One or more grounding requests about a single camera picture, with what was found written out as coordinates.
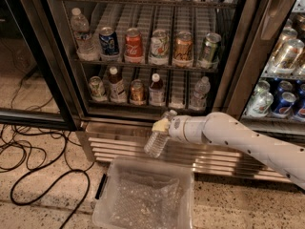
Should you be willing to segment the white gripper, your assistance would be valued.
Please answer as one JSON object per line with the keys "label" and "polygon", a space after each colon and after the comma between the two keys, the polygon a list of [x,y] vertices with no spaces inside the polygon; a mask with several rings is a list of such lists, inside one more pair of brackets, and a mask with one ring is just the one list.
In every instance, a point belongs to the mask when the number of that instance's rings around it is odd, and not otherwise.
{"label": "white gripper", "polygon": [[171,124],[168,118],[156,121],[152,125],[152,131],[166,133],[169,129],[171,139],[185,143],[204,144],[207,142],[207,138],[203,134],[205,123],[205,116],[178,115],[172,119]]}

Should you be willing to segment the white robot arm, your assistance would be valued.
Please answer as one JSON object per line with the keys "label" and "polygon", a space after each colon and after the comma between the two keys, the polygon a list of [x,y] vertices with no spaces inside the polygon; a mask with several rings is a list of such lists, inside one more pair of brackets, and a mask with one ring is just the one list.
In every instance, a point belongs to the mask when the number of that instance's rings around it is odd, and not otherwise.
{"label": "white robot arm", "polygon": [[252,131],[228,114],[205,116],[165,112],[152,126],[144,151],[159,157],[169,139],[191,144],[223,145],[250,155],[305,189],[305,151],[301,146]]}

